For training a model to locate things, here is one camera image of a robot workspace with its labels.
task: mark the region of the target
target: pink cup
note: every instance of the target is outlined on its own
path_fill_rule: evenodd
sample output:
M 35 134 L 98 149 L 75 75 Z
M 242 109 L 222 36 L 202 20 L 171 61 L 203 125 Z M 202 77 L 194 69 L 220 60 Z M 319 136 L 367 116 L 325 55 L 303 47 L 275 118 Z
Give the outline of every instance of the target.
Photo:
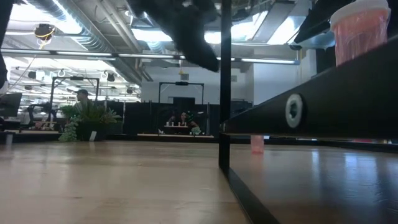
M 390 11 L 386 0 L 357 0 L 332 15 L 337 66 L 387 42 Z

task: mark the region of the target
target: shelf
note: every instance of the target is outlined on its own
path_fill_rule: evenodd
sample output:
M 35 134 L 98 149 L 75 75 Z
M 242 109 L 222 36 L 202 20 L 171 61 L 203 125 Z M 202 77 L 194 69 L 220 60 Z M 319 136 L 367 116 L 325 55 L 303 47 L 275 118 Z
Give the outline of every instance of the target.
M 396 139 L 397 49 L 398 40 L 391 40 L 225 121 L 220 131 L 229 135 Z M 293 94 L 303 101 L 302 119 L 295 128 L 286 118 L 287 100 Z

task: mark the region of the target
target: black cubicle wall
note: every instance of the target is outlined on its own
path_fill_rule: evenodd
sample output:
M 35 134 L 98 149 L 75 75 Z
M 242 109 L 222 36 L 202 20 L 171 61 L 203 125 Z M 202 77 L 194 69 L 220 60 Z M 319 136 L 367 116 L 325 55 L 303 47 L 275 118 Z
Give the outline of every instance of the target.
M 119 119 L 120 121 L 123 120 L 124 118 L 124 102 L 118 102 L 118 101 L 107 101 L 106 106 L 116 112 L 117 115 L 121 116 L 122 118 Z
M 232 101 L 231 103 L 233 116 L 250 107 L 252 107 L 252 103 L 247 101 Z M 195 122 L 204 133 L 208 131 L 209 135 L 218 137 L 220 131 L 219 105 L 192 105 L 190 111 L 194 114 Z M 169 118 L 173 114 L 180 116 L 182 112 L 178 105 L 168 103 L 126 103 L 123 133 L 156 134 L 158 129 L 165 131 L 164 126 Z

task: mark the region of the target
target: black partition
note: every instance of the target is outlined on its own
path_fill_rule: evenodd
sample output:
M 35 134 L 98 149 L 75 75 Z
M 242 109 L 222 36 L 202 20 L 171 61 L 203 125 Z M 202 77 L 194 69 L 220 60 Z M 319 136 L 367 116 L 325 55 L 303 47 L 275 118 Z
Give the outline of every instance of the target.
M 123 109 L 119 102 L 107 102 L 108 106 L 118 113 Z M 194 114 L 194 122 L 199 125 L 205 135 L 218 137 L 220 128 L 219 105 L 193 105 L 191 108 L 181 110 L 178 105 L 169 103 L 126 103 L 124 111 L 123 134 L 157 134 L 159 130 L 165 134 L 175 134 L 167 129 L 166 122 L 172 117 L 180 116 L 182 112 Z
M 123 134 L 151 133 L 151 103 L 126 103 Z
M 118 101 L 107 101 L 106 106 L 116 112 L 117 115 L 121 117 L 121 121 L 124 118 L 124 102 L 118 102 Z

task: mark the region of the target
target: man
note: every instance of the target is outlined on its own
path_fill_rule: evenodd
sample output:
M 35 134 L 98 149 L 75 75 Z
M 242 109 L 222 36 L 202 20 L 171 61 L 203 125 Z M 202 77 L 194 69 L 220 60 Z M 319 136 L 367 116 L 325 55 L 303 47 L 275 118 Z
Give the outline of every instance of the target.
M 88 99 L 88 91 L 87 90 L 79 90 L 77 93 L 77 101 L 78 103 L 75 104 L 75 108 L 78 111 L 82 111 L 83 107 L 86 106 L 88 103 L 91 103 L 91 100 Z

